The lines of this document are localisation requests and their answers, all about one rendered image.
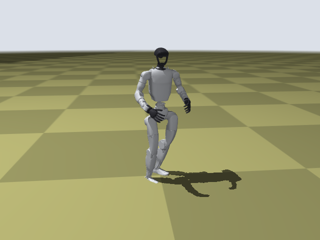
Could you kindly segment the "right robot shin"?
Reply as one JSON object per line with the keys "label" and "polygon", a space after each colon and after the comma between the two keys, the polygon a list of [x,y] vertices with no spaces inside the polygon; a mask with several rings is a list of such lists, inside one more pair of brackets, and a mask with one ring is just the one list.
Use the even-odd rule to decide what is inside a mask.
{"label": "right robot shin", "polygon": [[[153,156],[153,157],[152,157]],[[157,154],[152,155],[150,149],[146,150],[145,165],[146,165],[146,178],[149,179],[152,176],[153,170],[156,165]]]}

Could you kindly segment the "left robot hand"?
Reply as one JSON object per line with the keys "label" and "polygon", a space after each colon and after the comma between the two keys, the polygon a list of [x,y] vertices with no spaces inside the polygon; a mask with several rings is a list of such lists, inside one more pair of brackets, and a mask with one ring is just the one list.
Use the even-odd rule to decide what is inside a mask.
{"label": "left robot hand", "polygon": [[[185,105],[183,106],[183,107],[186,107],[187,106],[187,108],[185,108],[185,112],[186,112],[186,114],[187,113],[189,113],[190,111],[191,111],[191,101],[186,97],[185,99],[184,99],[184,103],[185,103]],[[188,111],[188,112],[187,112]]]}

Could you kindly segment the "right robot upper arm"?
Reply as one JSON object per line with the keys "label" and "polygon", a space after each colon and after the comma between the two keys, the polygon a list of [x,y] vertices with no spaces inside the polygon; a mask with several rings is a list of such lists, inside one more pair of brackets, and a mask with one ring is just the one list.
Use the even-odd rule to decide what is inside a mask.
{"label": "right robot upper arm", "polygon": [[[136,91],[139,92],[140,96],[144,97],[144,94],[143,94],[143,89],[145,88],[145,85],[147,83],[147,80],[149,80],[151,78],[151,74],[152,74],[152,71],[151,70],[148,70],[148,71],[143,71],[140,75],[140,79],[139,79],[139,82],[137,84],[137,88],[136,88]],[[135,92],[136,92],[135,91]]]}

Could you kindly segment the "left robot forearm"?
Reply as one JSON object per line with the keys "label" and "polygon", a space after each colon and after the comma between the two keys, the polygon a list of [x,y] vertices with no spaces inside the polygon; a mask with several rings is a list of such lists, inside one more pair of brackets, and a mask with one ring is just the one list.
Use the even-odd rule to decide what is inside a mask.
{"label": "left robot forearm", "polygon": [[[185,99],[185,98],[188,98],[188,96],[187,96],[187,93],[186,93],[184,87],[182,87],[182,88],[183,88],[183,91],[181,91],[179,95],[180,95],[182,101],[184,102],[184,101],[185,101],[184,99]],[[189,98],[188,98],[188,99],[189,99]],[[185,104],[185,102],[184,102],[184,104]]]}

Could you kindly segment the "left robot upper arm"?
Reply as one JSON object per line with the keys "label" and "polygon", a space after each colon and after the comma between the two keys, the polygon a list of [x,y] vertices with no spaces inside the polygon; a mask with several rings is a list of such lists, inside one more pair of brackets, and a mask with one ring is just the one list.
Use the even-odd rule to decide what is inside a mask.
{"label": "left robot upper arm", "polygon": [[174,70],[174,69],[171,69],[171,71],[172,71],[172,73],[173,73],[173,76],[172,76],[173,81],[174,81],[174,83],[175,83],[175,85],[176,85],[176,87],[177,87],[176,92],[177,92],[178,94],[180,94],[180,92],[184,91],[184,89],[183,89],[183,87],[182,87],[182,82],[181,82],[180,74],[179,74],[176,70]]}

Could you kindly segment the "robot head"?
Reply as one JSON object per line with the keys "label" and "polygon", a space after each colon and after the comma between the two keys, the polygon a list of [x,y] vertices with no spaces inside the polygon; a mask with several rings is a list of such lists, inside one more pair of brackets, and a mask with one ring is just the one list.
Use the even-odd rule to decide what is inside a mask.
{"label": "robot head", "polygon": [[[165,48],[160,47],[154,51],[154,55],[156,56],[156,59],[158,62],[156,67],[159,67],[159,68],[156,68],[156,67],[155,68],[161,71],[165,70],[166,68],[164,68],[164,65],[168,61],[169,52]],[[164,63],[160,63],[159,61],[159,58],[162,58],[162,57],[166,57],[166,61]]]}

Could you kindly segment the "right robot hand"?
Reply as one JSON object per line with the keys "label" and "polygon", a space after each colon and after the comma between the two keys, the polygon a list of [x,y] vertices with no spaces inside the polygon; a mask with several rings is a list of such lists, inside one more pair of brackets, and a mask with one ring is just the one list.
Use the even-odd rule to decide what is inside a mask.
{"label": "right robot hand", "polygon": [[[162,109],[154,109],[154,108],[152,108],[152,107],[149,106],[149,105],[146,105],[146,106],[149,107],[146,112],[147,112],[156,122],[160,123],[160,121],[163,121],[163,120],[161,120],[161,119],[164,119],[164,118],[161,117],[161,116],[164,116],[164,117],[165,117],[165,115],[157,112],[157,111],[161,111],[161,112],[162,112],[162,111],[163,111]],[[161,116],[159,116],[159,115],[161,115]],[[156,117],[156,116],[157,116],[157,117]],[[159,119],[158,117],[161,118],[161,119]],[[156,118],[156,119],[155,119],[155,118]],[[159,121],[158,121],[158,120],[159,120]]]}

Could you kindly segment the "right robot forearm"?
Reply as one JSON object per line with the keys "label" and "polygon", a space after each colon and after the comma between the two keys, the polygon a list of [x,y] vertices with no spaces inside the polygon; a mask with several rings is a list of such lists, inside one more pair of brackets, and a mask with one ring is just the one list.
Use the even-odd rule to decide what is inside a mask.
{"label": "right robot forearm", "polygon": [[148,103],[146,103],[144,97],[140,96],[140,93],[138,91],[135,92],[134,97],[137,103],[139,103],[139,105],[141,106],[141,108],[147,112],[149,107],[147,106]]}

